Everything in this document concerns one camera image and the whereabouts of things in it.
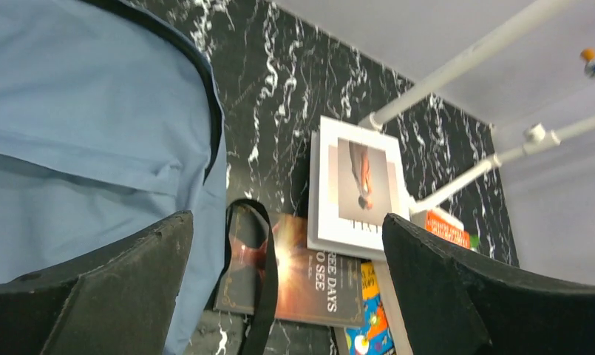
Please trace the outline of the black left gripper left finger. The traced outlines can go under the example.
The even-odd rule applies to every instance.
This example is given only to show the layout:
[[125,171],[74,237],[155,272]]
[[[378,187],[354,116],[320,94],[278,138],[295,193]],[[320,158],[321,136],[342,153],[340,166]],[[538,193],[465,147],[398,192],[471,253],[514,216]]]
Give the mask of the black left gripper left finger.
[[176,212],[0,283],[0,354],[161,354],[193,240]]

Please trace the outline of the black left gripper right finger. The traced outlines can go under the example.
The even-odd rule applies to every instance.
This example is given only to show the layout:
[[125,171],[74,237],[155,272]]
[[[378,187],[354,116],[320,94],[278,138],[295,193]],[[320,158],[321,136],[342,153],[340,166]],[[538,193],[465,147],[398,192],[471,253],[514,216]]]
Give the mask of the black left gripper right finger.
[[382,238],[415,354],[595,354],[595,285],[493,260],[392,213]]

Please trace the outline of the light blue student backpack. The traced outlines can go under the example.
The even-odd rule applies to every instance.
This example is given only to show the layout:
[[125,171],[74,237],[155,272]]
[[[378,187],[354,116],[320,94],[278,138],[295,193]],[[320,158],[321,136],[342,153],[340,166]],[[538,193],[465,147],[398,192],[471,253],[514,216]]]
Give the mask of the light blue student backpack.
[[164,354],[183,354],[229,258],[212,66],[127,1],[0,1],[0,285],[192,213]]

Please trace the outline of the beige paperback book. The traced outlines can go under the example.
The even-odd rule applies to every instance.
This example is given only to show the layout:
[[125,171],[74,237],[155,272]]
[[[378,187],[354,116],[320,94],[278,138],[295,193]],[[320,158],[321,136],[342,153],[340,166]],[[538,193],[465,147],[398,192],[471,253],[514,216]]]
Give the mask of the beige paperback book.
[[413,355],[388,264],[386,261],[373,261],[373,268],[396,353]]

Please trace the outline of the orange storey treehouse book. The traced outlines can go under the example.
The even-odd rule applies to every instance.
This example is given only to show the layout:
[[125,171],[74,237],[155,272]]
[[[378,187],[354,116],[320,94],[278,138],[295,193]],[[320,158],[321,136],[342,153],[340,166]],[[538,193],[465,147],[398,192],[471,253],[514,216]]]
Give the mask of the orange storey treehouse book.
[[450,243],[466,249],[472,248],[471,237],[465,230],[463,223],[443,209],[438,208],[427,211],[424,228]]

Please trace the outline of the colourful blue storey book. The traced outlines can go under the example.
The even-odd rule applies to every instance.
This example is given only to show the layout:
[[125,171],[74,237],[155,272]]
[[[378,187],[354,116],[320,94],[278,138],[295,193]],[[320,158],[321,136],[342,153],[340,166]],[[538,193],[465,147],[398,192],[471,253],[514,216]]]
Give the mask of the colourful blue storey book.
[[345,328],[339,332],[343,336],[348,354],[396,354],[371,262],[361,264],[361,281],[364,324],[361,328]]

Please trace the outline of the dark three days book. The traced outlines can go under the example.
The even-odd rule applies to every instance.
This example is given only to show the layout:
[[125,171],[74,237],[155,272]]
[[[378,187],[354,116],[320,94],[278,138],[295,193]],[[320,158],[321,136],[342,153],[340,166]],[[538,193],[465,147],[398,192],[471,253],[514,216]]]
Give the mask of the dark three days book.
[[266,223],[249,206],[233,210],[230,266],[220,280],[214,309],[252,314],[265,278],[267,230],[273,232],[278,269],[276,318],[343,328],[364,322],[361,262],[307,248],[307,219],[270,213]]

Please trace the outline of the white style magazine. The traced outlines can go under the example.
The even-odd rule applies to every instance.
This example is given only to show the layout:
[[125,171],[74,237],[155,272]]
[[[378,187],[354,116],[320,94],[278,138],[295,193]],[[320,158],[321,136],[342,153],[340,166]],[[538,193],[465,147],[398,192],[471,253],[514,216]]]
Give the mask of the white style magazine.
[[323,116],[310,139],[307,247],[384,260],[384,218],[408,218],[409,206],[399,139]]

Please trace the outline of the white pvc pipe frame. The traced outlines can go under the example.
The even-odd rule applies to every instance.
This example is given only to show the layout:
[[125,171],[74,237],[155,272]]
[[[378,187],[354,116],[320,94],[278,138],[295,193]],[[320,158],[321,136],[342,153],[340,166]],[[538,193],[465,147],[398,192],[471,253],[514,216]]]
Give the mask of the white pvc pipe frame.
[[499,152],[542,123],[563,140],[588,131],[595,81],[595,1],[377,1],[370,48],[417,88],[447,67],[473,67],[436,93],[492,127]]

